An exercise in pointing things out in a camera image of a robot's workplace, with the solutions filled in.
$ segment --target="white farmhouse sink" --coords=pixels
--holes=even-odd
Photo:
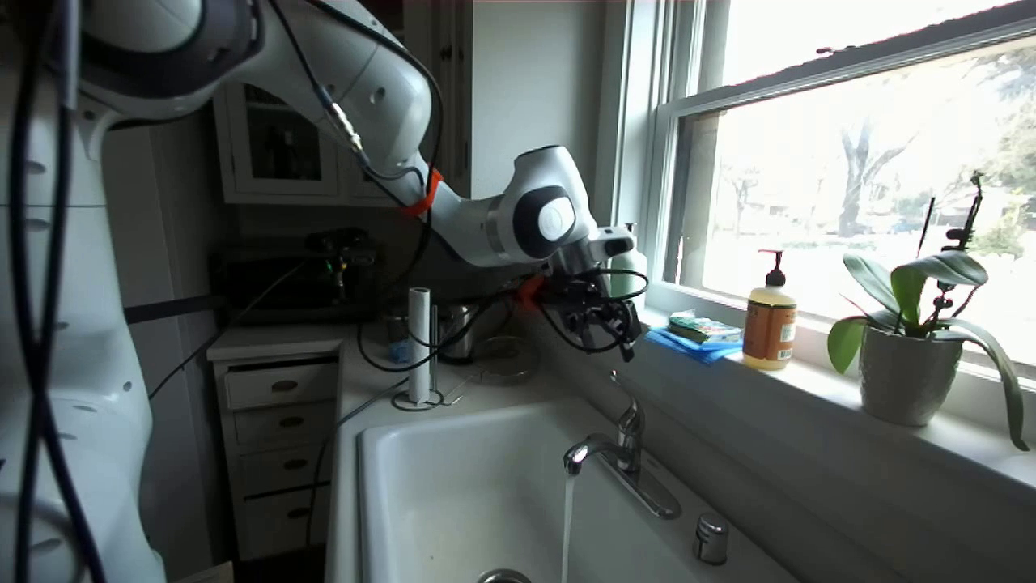
[[[697,519],[717,516],[664,466],[683,504],[658,519],[603,458],[571,476],[562,454],[610,424],[573,397],[491,393],[360,431],[355,561],[363,583],[698,583],[793,579],[729,528],[721,565],[691,556]]]

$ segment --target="soap dispenser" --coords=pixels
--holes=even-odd
[[[742,362],[752,368],[782,368],[796,340],[796,302],[782,292],[782,252],[763,252],[773,252],[773,269],[766,271],[763,289],[749,293]]]

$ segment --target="faucet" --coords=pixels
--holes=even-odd
[[[673,493],[640,470],[644,409],[639,400],[632,400],[618,416],[616,439],[590,434],[562,454],[562,466],[571,470],[571,476],[580,476],[581,463],[590,463],[594,454],[603,454],[604,466],[618,476],[618,483],[629,493],[634,493],[654,516],[681,516],[681,501],[673,499]]]

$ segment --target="cabinet drawer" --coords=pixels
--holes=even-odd
[[[232,415],[239,448],[324,439],[331,428],[332,400]]]
[[[239,493],[263,494],[276,488],[300,488],[315,483],[320,463],[320,443],[250,454],[235,458]],[[320,480],[331,476],[331,454],[324,454]]]
[[[332,397],[335,362],[293,362],[293,364],[232,364],[222,374],[222,409],[273,409],[290,400]]]
[[[310,519],[310,488],[251,499],[239,504],[239,531],[235,531],[239,561],[297,550],[303,543],[307,524],[310,524],[310,540],[324,543],[327,488],[318,488],[315,519]]]

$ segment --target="window pane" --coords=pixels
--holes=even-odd
[[[932,197],[926,252],[939,250],[984,170],[969,250],[991,286],[964,317],[1036,362],[1033,37],[683,119],[675,170],[668,280],[742,296],[766,271],[756,250],[779,247],[801,309],[828,317],[871,306],[842,252],[912,259]]]
[[[849,44],[902,34],[930,23],[958,19],[1011,0],[729,0],[717,83],[801,65]]]

